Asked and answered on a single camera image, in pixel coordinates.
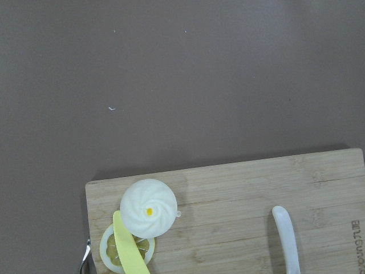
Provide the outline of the white ceramic spoon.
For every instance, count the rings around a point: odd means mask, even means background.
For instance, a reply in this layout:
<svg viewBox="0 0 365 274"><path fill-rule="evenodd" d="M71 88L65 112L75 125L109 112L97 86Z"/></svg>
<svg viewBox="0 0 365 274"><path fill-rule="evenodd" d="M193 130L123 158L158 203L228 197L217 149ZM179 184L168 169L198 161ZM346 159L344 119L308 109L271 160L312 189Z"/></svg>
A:
<svg viewBox="0 0 365 274"><path fill-rule="evenodd" d="M290 215L284 207L279 205L273 207L272 214L282 245L286 273L300 274L297 243Z"/></svg>

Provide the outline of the lemon slice under knife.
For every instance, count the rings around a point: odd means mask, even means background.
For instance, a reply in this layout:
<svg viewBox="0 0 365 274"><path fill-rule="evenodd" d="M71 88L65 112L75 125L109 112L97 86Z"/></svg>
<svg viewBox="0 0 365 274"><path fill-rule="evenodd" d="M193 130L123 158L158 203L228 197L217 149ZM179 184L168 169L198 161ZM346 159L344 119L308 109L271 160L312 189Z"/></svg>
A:
<svg viewBox="0 0 365 274"><path fill-rule="evenodd" d="M133 239L144 262L148 264L155 251L155 239L142 239L137 236L133 236ZM99 254L102 262L110 271L113 273L124 273L116 247L113 224L111 224L103 233L99 245Z"/></svg>

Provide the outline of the yellow plastic knife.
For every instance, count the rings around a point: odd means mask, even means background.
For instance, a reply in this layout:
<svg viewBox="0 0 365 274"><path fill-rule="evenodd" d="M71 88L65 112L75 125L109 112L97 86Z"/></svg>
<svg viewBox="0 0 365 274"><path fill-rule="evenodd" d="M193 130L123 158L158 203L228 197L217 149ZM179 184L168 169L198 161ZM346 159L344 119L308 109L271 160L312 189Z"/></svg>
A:
<svg viewBox="0 0 365 274"><path fill-rule="evenodd" d="M121 219L120 211L115 211L113 213L113 230L117 252L119 254L119 259L124 273L150 274L132 234L126 229Z"/></svg>

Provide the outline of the white steamed bun toy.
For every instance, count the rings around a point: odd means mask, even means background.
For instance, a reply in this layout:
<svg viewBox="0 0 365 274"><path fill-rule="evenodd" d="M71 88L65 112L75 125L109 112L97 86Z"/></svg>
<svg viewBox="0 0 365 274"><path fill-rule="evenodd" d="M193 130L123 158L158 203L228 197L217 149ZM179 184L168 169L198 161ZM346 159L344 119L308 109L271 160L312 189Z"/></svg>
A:
<svg viewBox="0 0 365 274"><path fill-rule="evenodd" d="M157 179L143 179L133 183L123 194L120 214L131 234L149 239L166 233L179 211L170 187Z"/></svg>

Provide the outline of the wooden cutting board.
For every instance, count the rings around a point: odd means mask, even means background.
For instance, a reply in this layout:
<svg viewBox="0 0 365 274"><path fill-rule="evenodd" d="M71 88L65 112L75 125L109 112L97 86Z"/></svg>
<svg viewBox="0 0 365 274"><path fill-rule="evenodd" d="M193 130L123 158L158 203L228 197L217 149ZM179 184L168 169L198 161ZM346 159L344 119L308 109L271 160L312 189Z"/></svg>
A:
<svg viewBox="0 0 365 274"><path fill-rule="evenodd" d="M293 223L302 273L364 272L359 148L152 174L181 212L156 239L151 273L284 273L272 216Z"/></svg>

